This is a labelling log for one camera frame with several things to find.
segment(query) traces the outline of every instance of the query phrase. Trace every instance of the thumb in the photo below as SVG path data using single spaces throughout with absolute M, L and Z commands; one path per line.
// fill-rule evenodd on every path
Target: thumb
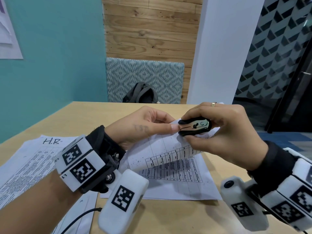
M 199 138 L 194 135 L 186 135 L 184 138 L 191 145 L 193 149 L 211 153 L 211 149 L 209 145 L 211 145 L 210 140 L 212 138 L 209 138 L 209 139 Z
M 166 123 L 152 123 L 151 130 L 153 134 L 174 134 L 179 131 L 180 127 L 178 124 L 166 124 Z

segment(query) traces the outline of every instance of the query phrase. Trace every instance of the black button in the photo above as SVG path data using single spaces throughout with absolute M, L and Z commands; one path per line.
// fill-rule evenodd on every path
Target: black button
M 230 188 L 234 185 L 234 181 L 227 181 L 224 184 L 224 188 Z

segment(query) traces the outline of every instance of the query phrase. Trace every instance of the teal wall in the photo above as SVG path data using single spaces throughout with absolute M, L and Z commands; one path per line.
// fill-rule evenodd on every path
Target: teal wall
M 0 59 L 0 143 L 72 101 L 107 101 L 101 0 L 5 2 L 24 59 Z

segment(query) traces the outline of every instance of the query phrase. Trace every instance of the hand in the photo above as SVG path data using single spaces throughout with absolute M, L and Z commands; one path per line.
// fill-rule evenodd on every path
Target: hand
M 211 138 L 185 136 L 193 149 L 222 157 L 247 170 L 258 168 L 268 151 L 267 144 L 259 137 L 241 105 L 201 103 L 190 109 L 181 119 L 203 116 L 220 129 Z
M 173 134 L 179 131 L 178 124 L 169 124 L 174 118 L 168 113 L 143 106 L 105 128 L 106 134 L 124 150 L 136 142 L 155 134 Z

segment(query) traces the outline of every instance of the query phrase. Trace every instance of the wooden wall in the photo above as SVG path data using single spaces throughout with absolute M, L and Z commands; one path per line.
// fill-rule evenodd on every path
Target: wooden wall
M 102 0 L 108 57 L 183 62 L 191 77 L 202 0 Z

